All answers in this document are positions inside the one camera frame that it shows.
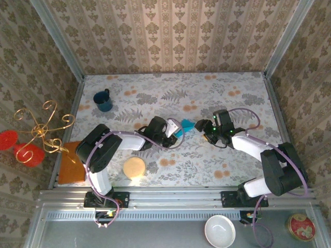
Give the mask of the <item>floral patterned tablecloth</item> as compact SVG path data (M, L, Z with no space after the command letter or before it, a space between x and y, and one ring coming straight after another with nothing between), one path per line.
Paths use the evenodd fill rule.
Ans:
M109 89L113 108L102 112L93 101ZM274 145L282 138L261 72L156 73L90 75L86 77L71 141L81 141L98 124L111 130L134 131L155 116L196 122L212 119L213 112L230 110L235 127ZM120 150L107 167L108 179L123 186L236 186L263 175L261 163L242 151L209 144L202 133L190 130L178 148L156 146L146 151ZM130 180L124 163L138 157L145 175Z

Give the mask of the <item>round cork coaster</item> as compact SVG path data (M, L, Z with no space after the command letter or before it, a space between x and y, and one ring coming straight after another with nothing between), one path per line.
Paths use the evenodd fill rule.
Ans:
M138 157L128 159L123 165L123 172L130 180L143 177L145 171L145 162Z

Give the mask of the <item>dark blue mug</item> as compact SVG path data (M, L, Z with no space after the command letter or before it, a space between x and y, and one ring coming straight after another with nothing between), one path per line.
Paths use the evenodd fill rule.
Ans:
M93 97L93 101L102 112L108 112L113 108L110 91L107 88L103 91L97 92Z

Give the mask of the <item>small black circuit board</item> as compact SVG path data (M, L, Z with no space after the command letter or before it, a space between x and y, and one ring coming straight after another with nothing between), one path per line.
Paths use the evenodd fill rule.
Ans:
M240 222L244 225L248 224L251 225L253 222L253 211L244 211L244 210L240 210ZM261 219L262 215L257 212L255 215L255 221L257 222L258 219Z
M110 225L115 215L116 210L96 211L94 221L99 227L106 227Z

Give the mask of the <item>white bowl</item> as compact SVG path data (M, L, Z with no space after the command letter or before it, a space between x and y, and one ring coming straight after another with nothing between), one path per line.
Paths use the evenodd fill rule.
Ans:
M214 248L229 248L236 238L232 221L223 215L210 217L204 227L206 240Z

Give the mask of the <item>brown wooden board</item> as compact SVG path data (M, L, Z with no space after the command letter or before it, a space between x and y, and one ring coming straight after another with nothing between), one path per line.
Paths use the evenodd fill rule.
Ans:
M85 181L85 168L76 154L80 141L64 143L69 152L62 152L59 169L59 184L78 183Z

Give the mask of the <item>red round tin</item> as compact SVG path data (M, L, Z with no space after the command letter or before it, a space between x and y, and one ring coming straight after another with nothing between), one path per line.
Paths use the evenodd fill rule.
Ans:
M291 235L300 241L311 241L315 237L315 225L305 214L296 213L289 217L287 223Z

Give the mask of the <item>red round ornament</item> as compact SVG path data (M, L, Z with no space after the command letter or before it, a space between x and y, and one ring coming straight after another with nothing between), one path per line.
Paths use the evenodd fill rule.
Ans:
M44 160L44 150L34 144L15 144L13 153L18 162L27 167L36 167Z
M18 140L18 134L14 130L6 130L0 133L0 150L7 150L14 146Z

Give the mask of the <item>aluminium frame rail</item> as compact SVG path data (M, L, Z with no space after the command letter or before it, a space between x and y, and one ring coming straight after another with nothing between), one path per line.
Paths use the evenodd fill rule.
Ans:
M90 187L56 187L40 192L38 205L58 204L61 207L82 208L86 192ZM116 187L115 192L129 192L129 209L220 209L221 193L236 191L237 187ZM300 198L291 194L270 195L272 209L301 209L318 205L310 190L308 196Z

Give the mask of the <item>aluminium side rail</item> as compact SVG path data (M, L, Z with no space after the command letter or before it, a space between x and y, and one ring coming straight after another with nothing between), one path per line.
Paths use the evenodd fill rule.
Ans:
M272 83L269 78L265 77L264 73L262 73L262 77L274 111L280 136L283 141L281 145L277 145L280 152L276 151L275 153L276 156L280 158L281 162L286 164L286 166L280 167L280 164L276 164L276 172L280 172L280 176L276 179L280 182L285 193L293 195L293 190L296 188L302 187L305 190L307 189L307 174L293 144L291 144L291 139L287 132L283 114L281 112Z
M72 103L72 108L71 108L70 114L72 114L73 116L77 115L78 108L79 108L79 105L80 105L80 100L81 100L81 97L83 95L83 90L84 90L84 87L85 87L85 82L86 82L86 76L83 76L83 80L78 84L77 91L76 91L76 94L75 94L75 97L74 97L74 100L73 100L73 103ZM64 136L62 138L62 141L64 143L67 143L67 142L70 141L72 130L73 130L73 126L65 129ZM54 165L54 168L53 168L50 183L49 183L49 186L48 186L48 190L52 190L52 189L57 187L58 176L59 176L59 172L60 172L60 168L61 168L62 157L63 157L62 153L59 153L56 157L56 161L55 161L55 165Z

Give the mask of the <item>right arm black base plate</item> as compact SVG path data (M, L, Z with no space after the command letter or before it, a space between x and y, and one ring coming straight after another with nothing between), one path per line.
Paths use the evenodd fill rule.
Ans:
M249 197L244 191L222 191L221 202L224 208L253 208L259 197Z

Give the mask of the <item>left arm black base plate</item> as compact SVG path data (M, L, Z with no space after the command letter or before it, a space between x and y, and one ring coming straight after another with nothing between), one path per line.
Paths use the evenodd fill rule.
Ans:
M113 192L107 197L113 197L113 200L116 201L120 208L128 208L130 193L129 192ZM84 208L116 208L116 204L103 197L97 196L94 192L87 192L84 198Z

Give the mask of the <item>aluminium corner post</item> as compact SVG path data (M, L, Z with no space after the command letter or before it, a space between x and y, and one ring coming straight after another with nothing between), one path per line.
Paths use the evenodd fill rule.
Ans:
M74 52L69 47L65 35L60 29L60 26L57 24L54 15L51 13L48 6L42 0L30 0L32 6L37 11L39 17L44 23L47 31L54 40L56 46L64 57L66 63L68 64L71 72L77 79L79 83L82 83L84 80L84 73L76 60Z
M294 13L264 70L266 78L270 78L275 72L313 3L314 0L299 0Z

